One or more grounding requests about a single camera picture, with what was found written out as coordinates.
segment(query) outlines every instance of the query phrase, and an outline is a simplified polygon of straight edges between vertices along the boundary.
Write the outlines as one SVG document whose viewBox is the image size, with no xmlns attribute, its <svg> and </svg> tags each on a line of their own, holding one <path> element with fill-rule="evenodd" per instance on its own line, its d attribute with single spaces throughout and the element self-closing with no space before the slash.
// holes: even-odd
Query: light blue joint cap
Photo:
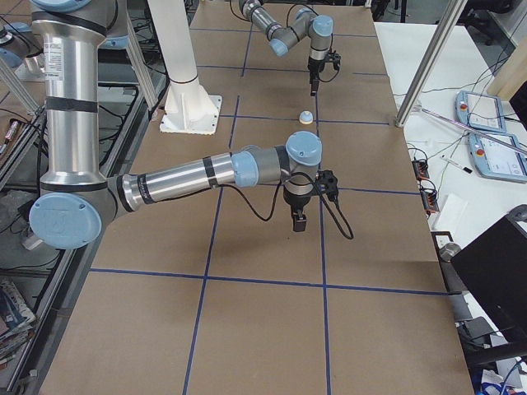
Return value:
<svg viewBox="0 0 527 395">
<path fill-rule="evenodd" d="M 128 45 L 128 35 L 110 37 L 100 46 L 102 49 L 125 49 Z"/>
<path fill-rule="evenodd" d="M 29 27 L 29 25 L 27 25 L 24 22 L 12 22 L 11 24 L 6 25 L 4 27 L 6 28 L 7 31 L 11 33 L 16 33 L 17 31 L 19 33 L 30 33 L 31 32 L 31 28 Z"/>
<path fill-rule="evenodd" d="M 78 249 L 95 240 L 102 230 L 97 210 L 72 193 L 47 193 L 30 211 L 31 229 L 56 249 Z"/>
<path fill-rule="evenodd" d="M 53 12 L 72 12 L 83 8 L 91 0 L 31 0 L 37 7 Z"/>
<path fill-rule="evenodd" d="M 293 133 L 286 143 L 286 151 L 291 159 L 305 166 L 318 166 L 322 160 L 322 142 L 311 132 Z"/>
<path fill-rule="evenodd" d="M 258 165 L 250 152 L 242 151 L 232 155 L 234 180 L 239 187 L 253 187 L 258 183 Z"/>
<path fill-rule="evenodd" d="M 305 7 L 304 7 L 304 8 L 301 8 L 300 11 L 296 13 L 296 15 L 295 15 L 295 20 L 298 19 L 298 18 L 300 18 L 301 15 L 302 15 L 304 12 L 309 12 L 309 11 L 311 11 L 309 8 L 305 8 Z"/>
<path fill-rule="evenodd" d="M 329 37 L 333 33 L 333 19 L 331 16 L 318 15 L 313 20 L 313 30 L 321 37 Z"/>
<path fill-rule="evenodd" d="M 18 55 L 5 49 L 0 49 L 0 57 L 10 68 L 15 68 L 22 64 L 22 59 Z"/>
<path fill-rule="evenodd" d="M 280 57 L 289 52 L 287 45 L 279 39 L 272 39 L 269 41 L 269 46 L 273 49 L 274 53 Z"/>
</svg>

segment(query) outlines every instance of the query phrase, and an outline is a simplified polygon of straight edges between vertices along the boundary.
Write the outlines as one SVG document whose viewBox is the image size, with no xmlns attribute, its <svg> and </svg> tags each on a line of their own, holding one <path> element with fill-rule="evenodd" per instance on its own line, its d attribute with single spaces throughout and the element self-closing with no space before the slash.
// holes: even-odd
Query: white robot column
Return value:
<svg viewBox="0 0 527 395">
<path fill-rule="evenodd" d="M 199 85 L 183 0 L 150 0 L 148 5 L 170 78 L 161 131 L 213 134 L 222 98 Z"/>
</svg>

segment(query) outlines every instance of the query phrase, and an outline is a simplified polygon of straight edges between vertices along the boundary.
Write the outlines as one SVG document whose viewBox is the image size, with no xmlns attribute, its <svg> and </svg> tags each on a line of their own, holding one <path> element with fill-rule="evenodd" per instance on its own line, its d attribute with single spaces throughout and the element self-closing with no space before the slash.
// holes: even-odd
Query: blue and white device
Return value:
<svg viewBox="0 0 527 395">
<path fill-rule="evenodd" d="M 455 98 L 455 111 L 461 123 L 485 132 L 507 133 L 501 99 L 461 91 Z"/>
<path fill-rule="evenodd" d="M 520 144 L 513 134 L 487 134 L 513 146 Z M 527 160 L 520 153 L 474 134 L 469 135 L 469 145 L 470 155 L 482 177 L 527 183 Z"/>
</svg>

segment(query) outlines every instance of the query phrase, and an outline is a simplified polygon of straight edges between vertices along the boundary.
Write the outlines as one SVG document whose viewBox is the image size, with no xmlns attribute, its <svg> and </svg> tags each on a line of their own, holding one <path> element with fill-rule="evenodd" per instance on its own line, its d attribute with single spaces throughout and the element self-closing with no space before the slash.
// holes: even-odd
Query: blue cable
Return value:
<svg viewBox="0 0 527 395">
<path fill-rule="evenodd" d="M 519 360 L 518 362 L 516 362 L 515 365 L 511 368 L 511 370 L 509 370 L 509 373 L 507 373 L 507 376 L 505 376 L 505 379 L 503 380 L 503 387 L 501 387 L 500 395 L 505 394 L 505 391 L 507 388 L 507 380 L 511 376 L 512 372 L 514 372 L 517 368 L 520 367 L 520 365 L 522 364 L 522 362 L 524 362 L 524 360 L 525 360 L 525 357 Z"/>
</svg>

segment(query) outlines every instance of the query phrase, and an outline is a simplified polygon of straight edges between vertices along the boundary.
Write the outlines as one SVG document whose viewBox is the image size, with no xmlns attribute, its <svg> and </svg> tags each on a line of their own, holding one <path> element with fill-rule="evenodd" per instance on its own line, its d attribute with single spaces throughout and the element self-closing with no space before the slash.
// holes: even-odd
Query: small white round object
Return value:
<svg viewBox="0 0 527 395">
<path fill-rule="evenodd" d="M 309 125 L 313 123 L 313 114 L 310 111 L 302 111 L 298 120 L 303 125 Z"/>
</svg>

